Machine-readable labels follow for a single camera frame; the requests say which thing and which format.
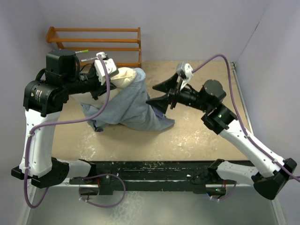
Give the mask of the blue pillowcase with yellow drawings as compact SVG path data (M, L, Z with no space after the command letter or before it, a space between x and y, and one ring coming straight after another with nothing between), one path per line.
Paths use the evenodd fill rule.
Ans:
M150 99L146 90L146 73L141 68L122 67L111 78L116 89L104 111L87 121L94 131L101 132L108 125L122 124L139 131L163 131L175 124L157 108L146 103Z

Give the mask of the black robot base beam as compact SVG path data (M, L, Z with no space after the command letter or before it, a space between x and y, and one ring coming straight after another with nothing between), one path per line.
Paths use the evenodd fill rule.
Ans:
M72 185L96 188L100 195L114 191L193 192L205 194L211 188L234 181L223 181L209 173L212 161L93 161L93 176L101 178L71 178Z

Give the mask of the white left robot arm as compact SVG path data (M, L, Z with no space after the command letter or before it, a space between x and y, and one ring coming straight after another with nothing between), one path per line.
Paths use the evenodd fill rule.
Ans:
M97 167L86 160L62 161L52 156L55 127L63 105L73 94L89 93L92 99L115 86L110 78L118 68L104 52L96 54L89 72L83 74L76 52L58 49L46 55L46 67L24 90L26 137L20 164L11 170L19 180L30 179L38 188L61 184L67 178L80 177L86 184L96 180Z

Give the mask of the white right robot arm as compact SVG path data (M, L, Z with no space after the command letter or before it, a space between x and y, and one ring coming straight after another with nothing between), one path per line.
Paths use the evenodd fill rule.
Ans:
M252 166L234 164L217 159L208 167L208 177L213 183L232 180L253 186L264 198L273 200L291 178L297 163L292 158L284 159L267 148L242 125L237 115L222 101L226 97L222 84L217 80L207 80L199 91L191 85L181 87L183 80L177 81L173 75L168 80L153 86L154 90L165 93L157 98L148 99L147 104L166 113L177 103L204 112L204 125L235 146Z

